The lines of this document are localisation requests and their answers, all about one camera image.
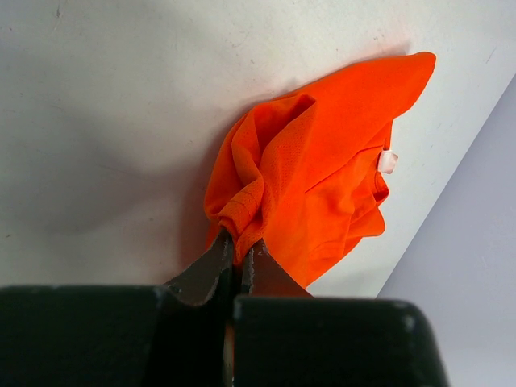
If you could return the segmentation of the orange t shirt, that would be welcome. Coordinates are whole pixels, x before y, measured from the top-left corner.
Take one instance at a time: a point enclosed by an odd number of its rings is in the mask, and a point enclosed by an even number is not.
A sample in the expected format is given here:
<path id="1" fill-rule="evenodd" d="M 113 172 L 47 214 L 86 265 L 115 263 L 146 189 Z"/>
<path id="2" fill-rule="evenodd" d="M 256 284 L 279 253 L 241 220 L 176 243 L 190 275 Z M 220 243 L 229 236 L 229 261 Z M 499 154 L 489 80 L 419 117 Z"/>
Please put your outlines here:
<path id="1" fill-rule="evenodd" d="M 393 122 L 416 103 L 435 62 L 431 52 L 363 61 L 251 108 L 210 175 L 208 241 L 228 231 L 237 265 L 263 241 L 307 287 L 381 235 Z"/>

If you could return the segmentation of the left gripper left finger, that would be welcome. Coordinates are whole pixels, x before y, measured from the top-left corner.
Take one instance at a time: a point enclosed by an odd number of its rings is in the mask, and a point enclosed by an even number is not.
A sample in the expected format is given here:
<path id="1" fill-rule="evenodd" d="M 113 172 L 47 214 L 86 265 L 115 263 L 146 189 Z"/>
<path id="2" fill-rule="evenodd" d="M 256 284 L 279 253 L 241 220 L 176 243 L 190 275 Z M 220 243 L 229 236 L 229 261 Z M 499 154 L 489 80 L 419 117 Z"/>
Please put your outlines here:
<path id="1" fill-rule="evenodd" d="M 233 385 L 233 243 L 228 232 L 167 283 L 164 361 L 174 386 Z"/>

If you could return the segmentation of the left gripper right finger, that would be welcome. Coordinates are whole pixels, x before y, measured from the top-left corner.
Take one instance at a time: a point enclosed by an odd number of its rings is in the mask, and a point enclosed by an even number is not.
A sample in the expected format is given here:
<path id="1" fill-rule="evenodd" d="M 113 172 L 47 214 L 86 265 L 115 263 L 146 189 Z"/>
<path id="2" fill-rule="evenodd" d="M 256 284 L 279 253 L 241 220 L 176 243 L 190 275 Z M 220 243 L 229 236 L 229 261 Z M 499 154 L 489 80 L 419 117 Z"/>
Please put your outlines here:
<path id="1" fill-rule="evenodd" d="M 263 239 L 244 257 L 240 291 L 252 297 L 311 298 L 271 256 Z"/>

